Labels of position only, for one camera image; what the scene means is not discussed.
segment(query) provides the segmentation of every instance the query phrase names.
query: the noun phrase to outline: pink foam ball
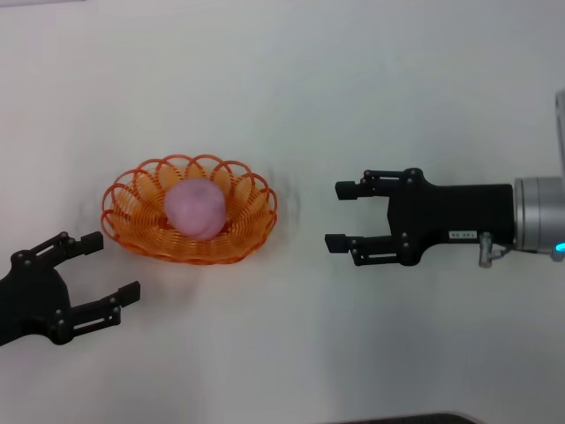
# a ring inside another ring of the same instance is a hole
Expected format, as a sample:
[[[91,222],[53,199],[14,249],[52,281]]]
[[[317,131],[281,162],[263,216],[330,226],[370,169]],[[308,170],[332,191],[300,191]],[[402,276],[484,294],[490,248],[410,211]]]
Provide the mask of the pink foam ball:
[[[226,223],[226,200],[208,179],[187,179],[165,195],[165,214],[175,229],[191,239],[213,239]]]

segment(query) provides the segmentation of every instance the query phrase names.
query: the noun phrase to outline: white surface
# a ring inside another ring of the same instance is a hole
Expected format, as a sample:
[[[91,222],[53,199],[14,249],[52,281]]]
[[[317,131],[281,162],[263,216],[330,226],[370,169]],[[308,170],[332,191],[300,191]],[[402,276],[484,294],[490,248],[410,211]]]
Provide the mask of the white surface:
[[[437,184],[559,174],[562,0],[89,0],[0,11],[0,271],[149,157],[213,153],[275,187],[261,252],[195,268],[104,252],[60,267],[72,302],[135,279],[123,324],[0,349],[0,421],[284,424],[450,410],[565,421],[563,265],[438,246],[355,268],[326,232],[387,233],[366,168]]]

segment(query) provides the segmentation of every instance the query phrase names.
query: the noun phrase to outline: orange basket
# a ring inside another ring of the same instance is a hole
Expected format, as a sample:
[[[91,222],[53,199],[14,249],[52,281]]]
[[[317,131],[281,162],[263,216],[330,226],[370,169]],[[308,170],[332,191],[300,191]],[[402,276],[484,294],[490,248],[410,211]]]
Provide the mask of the orange basket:
[[[198,241],[169,223],[165,193],[188,178],[214,181],[226,196],[228,220],[220,234]],[[243,163],[216,156],[150,159],[120,175],[102,200],[104,232],[136,254],[196,265],[235,263],[257,251],[275,227],[276,194]]]

